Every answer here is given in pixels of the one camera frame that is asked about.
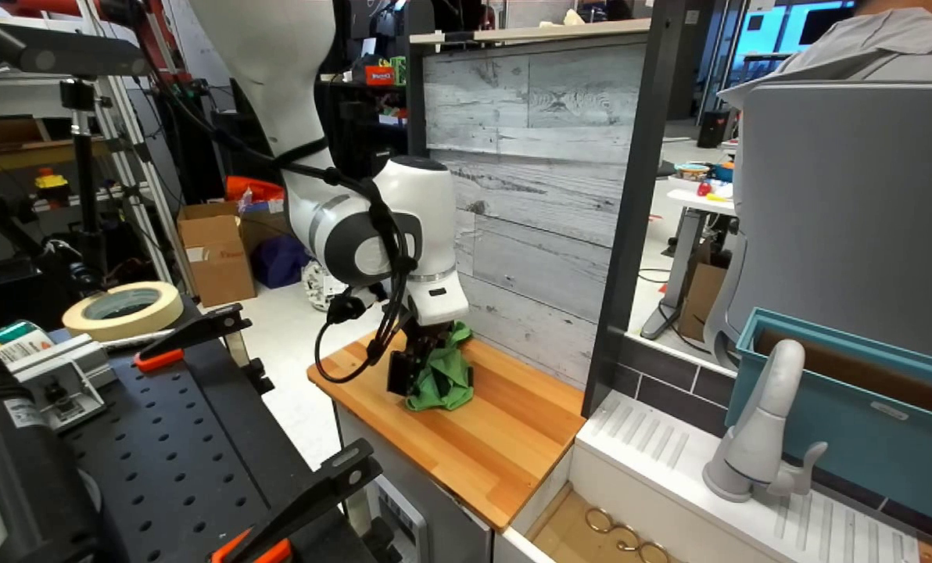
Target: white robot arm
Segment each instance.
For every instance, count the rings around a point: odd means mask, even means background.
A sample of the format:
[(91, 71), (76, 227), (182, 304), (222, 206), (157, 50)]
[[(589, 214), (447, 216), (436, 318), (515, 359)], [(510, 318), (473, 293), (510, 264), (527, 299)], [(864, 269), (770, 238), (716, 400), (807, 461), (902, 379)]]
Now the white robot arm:
[[(191, 8), (251, 101), (272, 153), (318, 142), (313, 89), (333, 41), (332, 0), (191, 0)], [(332, 169), (332, 157), (318, 152), (304, 165)], [(362, 194), (297, 172), (283, 172), (283, 184), (289, 228), (333, 280), (364, 287), (391, 276)], [(417, 258), (406, 280), (417, 324), (462, 318), (470, 304), (456, 276), (449, 174), (426, 160), (391, 160), (376, 184)]]

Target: masking tape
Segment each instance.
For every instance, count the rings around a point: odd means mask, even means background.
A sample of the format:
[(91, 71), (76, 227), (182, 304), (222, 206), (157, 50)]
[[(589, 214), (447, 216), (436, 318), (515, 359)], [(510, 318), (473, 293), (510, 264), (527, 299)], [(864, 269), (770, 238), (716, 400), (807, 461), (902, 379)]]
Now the masking tape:
[(184, 313), (182, 293), (165, 282), (135, 282), (84, 299), (61, 313), (68, 331), (91, 342), (135, 337), (158, 331)]

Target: teal box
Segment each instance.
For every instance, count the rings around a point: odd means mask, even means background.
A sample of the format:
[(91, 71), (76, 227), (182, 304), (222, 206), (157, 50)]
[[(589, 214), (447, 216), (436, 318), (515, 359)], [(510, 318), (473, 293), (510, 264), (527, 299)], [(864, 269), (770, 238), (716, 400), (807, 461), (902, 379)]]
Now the teal box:
[(754, 309), (724, 422), (735, 427), (776, 342), (807, 346), (786, 456), (828, 441), (819, 471), (932, 517), (932, 358)]

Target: floor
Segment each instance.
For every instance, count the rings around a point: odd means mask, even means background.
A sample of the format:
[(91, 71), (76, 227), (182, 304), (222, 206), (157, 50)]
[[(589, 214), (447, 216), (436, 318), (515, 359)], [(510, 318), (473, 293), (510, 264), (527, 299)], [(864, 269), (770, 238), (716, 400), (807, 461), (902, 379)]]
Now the floor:
[[(697, 152), (687, 134), (673, 134), (662, 143), (662, 160), (668, 163), (699, 163), (699, 160), (713, 163), (721, 157), (724, 152)], [(674, 206), (665, 197), (665, 184), (656, 182), (654, 218), (647, 227), (640, 282), (636, 287), (636, 308), (627, 324), (630, 337), (639, 337), (639, 328), (662, 299), (662, 282), (673, 266), (673, 259), (662, 258), (662, 247), (665, 247), (665, 238), (673, 238), (678, 228), (678, 214), (680, 206)], [(264, 363), (264, 374), (275, 381), (275, 391), (264, 395), (264, 404), (275, 413), (279, 427), (294, 441), (294, 449), (305, 456), (305, 463), (318, 465), (336, 450), (332, 400), (314, 385), (305, 381), (305, 365), (313, 365), (313, 342), (322, 325), (322, 313), (305, 304), (301, 286), (260, 292), (260, 299), (244, 301), (244, 313), (253, 324), (253, 328), (244, 331), (247, 346), (253, 358)], [(379, 308), (357, 324), (332, 328), (322, 355), (332, 355), (346, 342), (369, 336), (376, 324), (379, 324)], [(674, 331), (665, 331), (654, 344), (678, 358), (707, 359), (703, 355), (678, 342)]]

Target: wooden tabletop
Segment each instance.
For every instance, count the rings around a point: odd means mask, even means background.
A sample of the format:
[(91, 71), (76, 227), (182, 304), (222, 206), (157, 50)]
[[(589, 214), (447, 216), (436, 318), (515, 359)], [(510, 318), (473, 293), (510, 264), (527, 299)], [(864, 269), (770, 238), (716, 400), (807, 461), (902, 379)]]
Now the wooden tabletop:
[[(386, 359), (349, 385), (308, 381), (376, 428), (406, 461), (494, 529), (507, 529), (540, 480), (582, 428), (582, 391), (510, 355), (473, 337), (466, 346), (476, 397), (452, 410), (412, 413), (384, 391)], [(328, 374), (349, 374), (364, 358), (364, 337), (324, 359)]]

